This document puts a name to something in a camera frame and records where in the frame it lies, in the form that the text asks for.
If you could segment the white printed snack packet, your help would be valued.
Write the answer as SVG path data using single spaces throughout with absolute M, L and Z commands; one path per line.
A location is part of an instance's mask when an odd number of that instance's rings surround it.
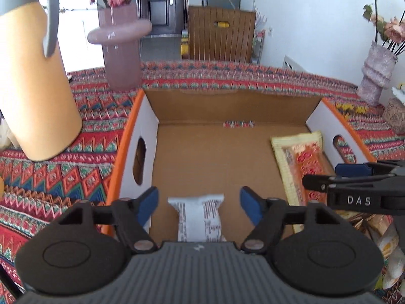
M 178 213 L 179 242 L 224 242 L 219 208 L 223 194 L 168 198 Z

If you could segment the yellow red snack packet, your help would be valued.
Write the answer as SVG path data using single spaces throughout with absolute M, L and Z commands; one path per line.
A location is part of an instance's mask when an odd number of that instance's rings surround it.
M 311 200 L 326 203 L 326 195 L 306 190 L 302 178 L 306 174 L 327 174 L 331 170 L 323 155 L 321 132 L 301 133 L 270 139 L 288 204 L 305 206 Z

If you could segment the orange cardboard snack box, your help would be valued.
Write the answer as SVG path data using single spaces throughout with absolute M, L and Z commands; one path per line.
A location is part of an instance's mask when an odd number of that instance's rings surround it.
M 223 194 L 222 232 L 241 243 L 252 224 L 239 205 L 248 186 L 261 196 L 285 198 L 273 154 L 273 137 L 320 131 L 327 170 L 342 163 L 333 140 L 342 136 L 357 162 L 373 155 L 345 118 L 324 98 L 254 91 L 138 91 L 116 156 L 106 203 L 159 191 L 150 234 L 156 242 L 177 238 L 177 214 L 169 197 Z

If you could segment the patterned red tablecloth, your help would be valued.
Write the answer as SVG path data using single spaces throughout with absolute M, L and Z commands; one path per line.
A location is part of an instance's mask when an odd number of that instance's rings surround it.
M 376 159 L 403 159 L 404 137 L 385 122 L 382 109 L 356 95 L 340 80 L 300 71 L 243 63 L 147 62 L 142 85 L 155 89 L 246 89 L 287 96 L 323 96 Z M 79 199 L 102 205 L 108 196 L 119 145 L 137 92 L 108 88 L 103 69 L 75 71 L 71 91 L 82 130 L 62 153 L 30 161 L 19 149 L 1 153 L 1 264 L 15 279 L 14 259 L 24 242 Z

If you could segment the textured pink ceramic vase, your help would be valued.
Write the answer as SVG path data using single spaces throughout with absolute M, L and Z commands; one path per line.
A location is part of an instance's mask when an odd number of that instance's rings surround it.
M 379 104 L 384 89 L 388 89 L 398 57 L 388 48 L 372 41 L 362 66 L 363 78 L 357 88 L 358 96 L 372 106 Z

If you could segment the dried pink roses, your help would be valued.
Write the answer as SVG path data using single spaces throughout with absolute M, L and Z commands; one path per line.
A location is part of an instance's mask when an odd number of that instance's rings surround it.
M 381 42 L 383 48 L 398 57 L 404 53 L 404 12 L 400 18 L 396 16 L 386 20 L 378 8 L 378 0 L 363 7 L 362 17 L 374 27 L 373 42 Z

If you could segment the pink glass vase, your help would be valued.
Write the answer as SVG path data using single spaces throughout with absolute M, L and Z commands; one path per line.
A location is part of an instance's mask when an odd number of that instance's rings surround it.
M 87 40 L 102 47 L 108 86 L 115 91 L 141 86 L 139 42 L 151 32 L 151 21 L 138 17 L 137 4 L 99 9 L 98 20 Z

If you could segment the brown wooden chair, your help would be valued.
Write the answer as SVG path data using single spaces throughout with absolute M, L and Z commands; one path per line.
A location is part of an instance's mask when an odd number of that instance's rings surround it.
M 189 58 L 248 63 L 256 13 L 216 7 L 189 7 Z

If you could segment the dark entrance door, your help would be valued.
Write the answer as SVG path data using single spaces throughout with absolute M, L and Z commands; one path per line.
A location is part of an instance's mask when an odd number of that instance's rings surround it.
M 149 36 L 180 36 L 185 27 L 187 0 L 139 0 L 141 18 L 152 24 Z

